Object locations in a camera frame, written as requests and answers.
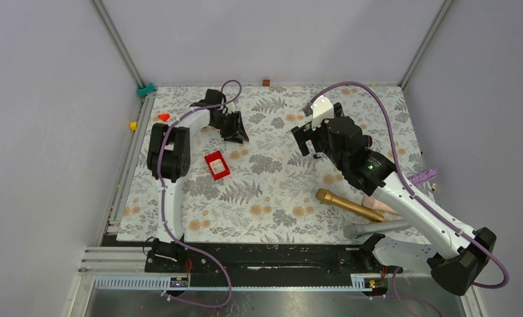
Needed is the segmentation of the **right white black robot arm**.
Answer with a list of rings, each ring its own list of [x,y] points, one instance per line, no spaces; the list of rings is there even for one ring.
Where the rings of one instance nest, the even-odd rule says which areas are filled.
[[[400,242],[372,235],[360,255],[364,269],[376,272],[395,266],[406,271],[428,273],[446,291],[462,296],[488,264],[496,235],[483,227],[474,229],[425,197],[398,173],[394,163],[371,150],[372,139],[363,135],[345,116],[325,120],[319,127],[310,123],[291,130],[302,155],[309,154],[307,142],[326,155],[349,185],[375,197],[417,229],[428,244]]]

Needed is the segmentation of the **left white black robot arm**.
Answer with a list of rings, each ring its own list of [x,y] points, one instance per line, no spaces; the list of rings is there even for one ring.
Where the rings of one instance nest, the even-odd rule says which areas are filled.
[[[160,259],[170,271],[181,270],[187,260],[181,245],[183,185],[192,164],[191,138],[204,127],[217,129],[227,142],[242,144],[249,140],[241,113],[222,91],[210,88],[204,99],[191,104],[174,123],[156,123],[151,129],[147,168],[158,185],[159,207],[157,236],[149,259]]]

